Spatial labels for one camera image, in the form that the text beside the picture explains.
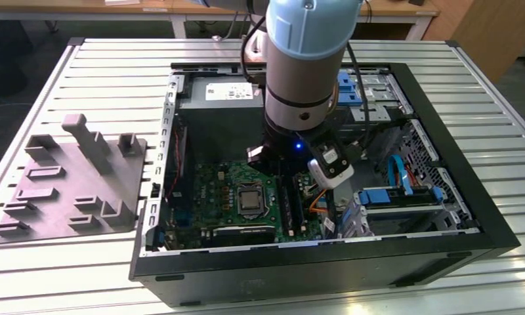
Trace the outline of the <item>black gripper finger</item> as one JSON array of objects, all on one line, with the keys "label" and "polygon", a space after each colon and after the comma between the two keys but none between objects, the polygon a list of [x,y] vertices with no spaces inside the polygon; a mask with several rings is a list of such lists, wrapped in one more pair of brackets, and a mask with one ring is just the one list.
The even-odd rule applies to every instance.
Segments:
[{"label": "black gripper finger", "polygon": [[265,176],[276,175],[275,156],[267,146],[253,146],[247,148],[248,166]]}]

